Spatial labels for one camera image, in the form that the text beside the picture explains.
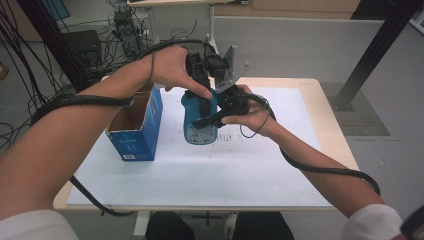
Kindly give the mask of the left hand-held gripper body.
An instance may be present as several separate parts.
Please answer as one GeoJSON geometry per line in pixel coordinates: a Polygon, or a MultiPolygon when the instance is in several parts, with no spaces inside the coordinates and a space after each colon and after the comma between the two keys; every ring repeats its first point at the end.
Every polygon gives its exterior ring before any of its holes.
{"type": "Polygon", "coordinates": [[[212,77],[215,90],[226,91],[236,82],[233,68],[235,49],[235,46],[231,46],[224,56],[217,53],[189,53],[186,57],[186,71],[193,80],[206,88],[210,88],[209,78],[212,77]]]}

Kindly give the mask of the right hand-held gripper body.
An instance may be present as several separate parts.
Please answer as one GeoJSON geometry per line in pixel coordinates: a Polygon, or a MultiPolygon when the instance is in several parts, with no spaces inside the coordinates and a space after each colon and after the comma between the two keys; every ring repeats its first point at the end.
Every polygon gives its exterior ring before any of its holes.
{"type": "Polygon", "coordinates": [[[218,106],[221,108],[222,116],[247,113],[247,97],[236,83],[249,67],[250,64],[245,63],[239,71],[234,71],[232,67],[218,70],[218,75],[215,77],[215,91],[218,94],[218,106]]]}

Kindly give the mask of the blue plastic bottle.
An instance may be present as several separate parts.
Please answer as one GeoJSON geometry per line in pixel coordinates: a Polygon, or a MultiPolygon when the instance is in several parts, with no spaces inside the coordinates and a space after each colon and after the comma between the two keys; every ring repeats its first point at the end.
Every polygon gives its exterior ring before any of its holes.
{"type": "MultiPolygon", "coordinates": [[[[211,106],[211,116],[217,113],[217,94],[212,91],[213,98],[211,106]]],[[[193,145],[207,145],[213,143],[217,139],[218,129],[209,126],[203,129],[196,129],[192,122],[200,119],[199,117],[199,100],[205,99],[197,95],[197,98],[187,99],[184,95],[181,98],[181,104],[184,107],[184,137],[189,144],[193,145]]]]}

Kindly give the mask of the blue cardboard box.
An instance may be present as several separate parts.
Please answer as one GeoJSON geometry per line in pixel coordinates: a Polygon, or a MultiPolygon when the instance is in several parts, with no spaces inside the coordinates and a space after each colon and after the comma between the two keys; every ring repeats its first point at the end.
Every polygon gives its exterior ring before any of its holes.
{"type": "Polygon", "coordinates": [[[131,106],[122,108],[106,135],[124,161],[153,161],[163,112],[161,92],[153,84],[134,94],[131,106]]]}

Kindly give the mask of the person's right hand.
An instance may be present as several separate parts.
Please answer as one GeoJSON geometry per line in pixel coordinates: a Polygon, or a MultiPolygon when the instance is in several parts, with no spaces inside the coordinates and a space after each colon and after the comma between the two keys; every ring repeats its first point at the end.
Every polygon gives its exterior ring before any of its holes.
{"type": "Polygon", "coordinates": [[[238,124],[249,128],[255,134],[270,137],[273,129],[277,126],[276,121],[271,117],[269,108],[265,107],[265,100],[245,85],[238,85],[238,89],[248,97],[249,111],[245,115],[231,115],[222,119],[225,125],[238,124]]]}

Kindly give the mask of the white desk with legs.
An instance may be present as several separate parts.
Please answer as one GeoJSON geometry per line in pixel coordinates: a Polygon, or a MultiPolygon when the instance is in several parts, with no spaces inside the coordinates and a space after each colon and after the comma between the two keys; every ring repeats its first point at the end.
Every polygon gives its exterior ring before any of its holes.
{"type": "Polygon", "coordinates": [[[217,48],[215,8],[232,1],[127,0],[127,5],[146,11],[154,44],[169,39],[201,39],[217,48]]]}

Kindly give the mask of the white paper sheet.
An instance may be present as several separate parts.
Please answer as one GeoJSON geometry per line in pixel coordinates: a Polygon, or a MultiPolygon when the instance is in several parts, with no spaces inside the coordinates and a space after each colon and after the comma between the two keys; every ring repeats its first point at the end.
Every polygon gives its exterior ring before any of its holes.
{"type": "Polygon", "coordinates": [[[327,201],[270,139],[227,125],[209,145],[183,136],[182,90],[162,95],[152,161],[125,162],[101,135],[77,179],[105,205],[152,208],[325,207],[327,201]]]}

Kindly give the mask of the person's left leg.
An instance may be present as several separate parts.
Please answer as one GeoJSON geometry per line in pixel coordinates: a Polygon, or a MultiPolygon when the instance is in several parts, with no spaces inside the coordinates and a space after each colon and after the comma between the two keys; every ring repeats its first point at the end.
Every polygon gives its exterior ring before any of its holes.
{"type": "Polygon", "coordinates": [[[192,228],[175,212],[153,213],[145,237],[147,240],[195,240],[192,228]]]}

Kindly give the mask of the person's leg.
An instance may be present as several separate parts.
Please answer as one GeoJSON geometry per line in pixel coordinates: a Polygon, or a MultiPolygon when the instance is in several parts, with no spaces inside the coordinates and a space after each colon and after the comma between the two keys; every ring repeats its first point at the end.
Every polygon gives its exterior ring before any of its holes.
{"type": "Polygon", "coordinates": [[[280,212],[240,212],[232,240],[295,240],[280,212]]]}
{"type": "Polygon", "coordinates": [[[145,237],[147,240],[195,240],[192,228],[175,212],[153,213],[145,237]]]}

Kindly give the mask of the black box unit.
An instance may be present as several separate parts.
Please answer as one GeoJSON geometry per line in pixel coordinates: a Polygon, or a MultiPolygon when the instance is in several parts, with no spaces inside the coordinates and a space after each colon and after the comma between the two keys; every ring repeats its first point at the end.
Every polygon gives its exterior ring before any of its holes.
{"type": "Polygon", "coordinates": [[[62,37],[82,67],[93,67],[100,64],[101,42],[95,30],[63,33],[62,37]]]}

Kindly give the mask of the person's right leg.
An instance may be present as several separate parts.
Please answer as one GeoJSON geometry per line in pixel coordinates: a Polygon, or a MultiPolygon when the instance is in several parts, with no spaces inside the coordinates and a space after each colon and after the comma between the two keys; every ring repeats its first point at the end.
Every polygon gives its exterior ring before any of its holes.
{"type": "Polygon", "coordinates": [[[240,212],[232,240],[295,240],[280,212],[240,212]]]}

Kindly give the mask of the grey gridded floor mat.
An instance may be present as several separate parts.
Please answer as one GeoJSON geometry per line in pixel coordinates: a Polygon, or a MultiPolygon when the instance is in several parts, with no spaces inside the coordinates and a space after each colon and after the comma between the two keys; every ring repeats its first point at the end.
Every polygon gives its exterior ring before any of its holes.
{"type": "Polygon", "coordinates": [[[389,136],[389,131],[361,91],[346,108],[336,108],[336,95],[342,86],[338,82],[321,83],[342,133],[345,136],[389,136]]]}

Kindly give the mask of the white shirt sleeve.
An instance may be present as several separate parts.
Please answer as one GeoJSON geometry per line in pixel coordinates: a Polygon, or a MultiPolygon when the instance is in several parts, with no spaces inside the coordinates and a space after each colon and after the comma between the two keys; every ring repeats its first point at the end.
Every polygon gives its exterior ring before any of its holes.
{"type": "Polygon", "coordinates": [[[36,210],[0,220],[0,240],[79,240],[54,210],[36,210]]]}
{"type": "Polygon", "coordinates": [[[390,206],[367,205],[348,218],[341,240],[392,240],[401,234],[401,224],[400,215],[390,206]]]}

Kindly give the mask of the white left shirt sleeve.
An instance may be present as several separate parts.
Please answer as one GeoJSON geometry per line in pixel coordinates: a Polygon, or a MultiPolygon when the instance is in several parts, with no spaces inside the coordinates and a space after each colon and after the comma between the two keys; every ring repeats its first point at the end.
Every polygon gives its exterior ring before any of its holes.
{"type": "Polygon", "coordinates": [[[0,220],[0,240],[79,240],[54,210],[36,210],[0,220]]]}

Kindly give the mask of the black metal stand post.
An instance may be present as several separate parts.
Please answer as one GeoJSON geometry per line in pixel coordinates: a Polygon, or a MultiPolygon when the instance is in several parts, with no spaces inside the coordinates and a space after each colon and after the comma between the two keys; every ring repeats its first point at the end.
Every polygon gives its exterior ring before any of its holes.
{"type": "Polygon", "coordinates": [[[82,68],[67,47],[56,21],[42,0],[16,0],[30,23],[46,44],[53,57],[77,92],[90,87],[82,68]]]}

